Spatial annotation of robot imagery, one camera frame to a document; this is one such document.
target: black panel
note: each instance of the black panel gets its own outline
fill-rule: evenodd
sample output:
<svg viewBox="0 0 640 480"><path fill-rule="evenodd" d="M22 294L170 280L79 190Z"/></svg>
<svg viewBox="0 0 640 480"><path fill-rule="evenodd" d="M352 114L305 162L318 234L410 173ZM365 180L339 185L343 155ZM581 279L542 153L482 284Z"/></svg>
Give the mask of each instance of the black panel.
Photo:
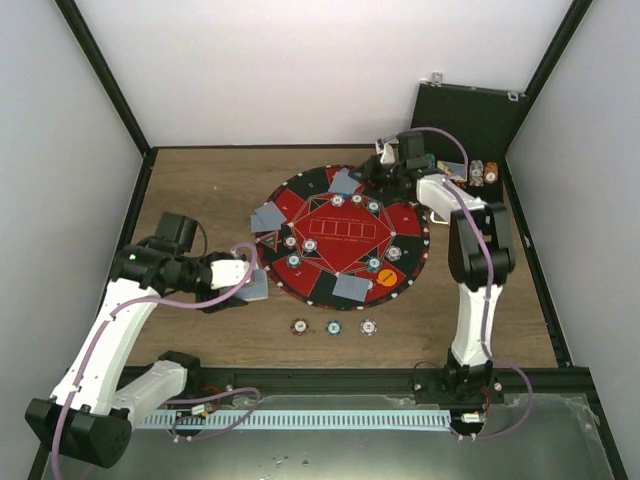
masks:
<svg viewBox="0 0 640 480"><path fill-rule="evenodd" d="M510 100L507 92L500 90L423 83L411 128L442 128L460 140L470 160L495 161L504 155L527 102L522 95L517 101ZM425 132L424 138L427 150L438 160L462 163L460 151L449 139L433 132Z"/></svg>

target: white cable tray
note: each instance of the white cable tray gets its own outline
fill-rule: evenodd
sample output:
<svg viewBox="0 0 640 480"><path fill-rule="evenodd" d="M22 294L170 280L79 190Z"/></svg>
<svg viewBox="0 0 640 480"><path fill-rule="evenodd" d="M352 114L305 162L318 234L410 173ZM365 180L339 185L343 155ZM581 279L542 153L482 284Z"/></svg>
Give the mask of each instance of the white cable tray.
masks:
<svg viewBox="0 0 640 480"><path fill-rule="evenodd" d="M156 410L138 427L165 430L176 420L176 411ZM187 419L177 429L220 430L238 420L246 410L219 410L206 420ZM448 410L258 410L238 430L412 430L448 431Z"/></svg>

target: circular game board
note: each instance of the circular game board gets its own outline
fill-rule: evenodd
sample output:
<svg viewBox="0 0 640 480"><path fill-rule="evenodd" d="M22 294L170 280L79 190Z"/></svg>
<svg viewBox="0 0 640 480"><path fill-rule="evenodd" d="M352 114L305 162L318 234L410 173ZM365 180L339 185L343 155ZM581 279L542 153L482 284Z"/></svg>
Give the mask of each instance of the circular game board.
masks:
<svg viewBox="0 0 640 480"><path fill-rule="evenodd" d="M317 307L363 309L397 297L418 277L429 252L427 213L366 186L328 192L343 168L352 167L314 168L280 185L268 201L287 223L257 234L256 244L269 276L289 294ZM334 295L340 275L369 280L364 301Z"/></svg>

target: white wall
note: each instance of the white wall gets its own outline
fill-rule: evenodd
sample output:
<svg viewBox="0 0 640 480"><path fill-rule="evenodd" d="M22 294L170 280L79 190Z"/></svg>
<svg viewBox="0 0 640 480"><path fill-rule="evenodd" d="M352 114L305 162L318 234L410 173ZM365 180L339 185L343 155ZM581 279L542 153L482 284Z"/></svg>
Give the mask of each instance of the white wall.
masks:
<svg viewBox="0 0 640 480"><path fill-rule="evenodd" d="M78 0L152 145L370 143L418 81L522 91L570 0Z"/></svg>
<svg viewBox="0 0 640 480"><path fill-rule="evenodd" d="M93 322L140 155L53 1L0 14L0 477Z"/></svg>
<svg viewBox="0 0 640 480"><path fill-rule="evenodd" d="M593 2L509 151L573 358L640 478L640 3Z"/></svg>

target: black mount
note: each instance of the black mount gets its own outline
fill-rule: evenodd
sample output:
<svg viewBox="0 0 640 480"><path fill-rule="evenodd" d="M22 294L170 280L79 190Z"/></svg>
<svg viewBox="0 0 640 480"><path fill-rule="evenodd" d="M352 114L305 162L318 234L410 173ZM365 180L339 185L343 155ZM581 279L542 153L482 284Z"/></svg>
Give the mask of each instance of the black mount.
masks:
<svg viewBox="0 0 640 480"><path fill-rule="evenodd" d="M400 202L416 202L416 182L430 173L442 173L431 167L426 157L401 160L393 165L382 165L380 155L372 155L356 167L349 176L376 190L385 189Z"/></svg>
<svg viewBox="0 0 640 480"><path fill-rule="evenodd" d="M181 397L198 396L204 382L199 358L179 352L166 352L158 360L170 360L182 365L187 370L187 385ZM34 398L24 414L41 444L49 451L61 411L62 406L55 403L55 399ZM60 439L60 454L102 468L114 466L131 439L128 414L127 409L112 409L109 415L94 415L84 409L70 409Z"/></svg>
<svg viewBox="0 0 640 480"><path fill-rule="evenodd" d="M471 215L484 235L491 255L493 284L504 285L507 274L516 266L507 207L501 203L492 203L484 209L472 210ZM451 212L449 271L457 283L464 283L473 292L487 285L487 260L462 210Z"/></svg>

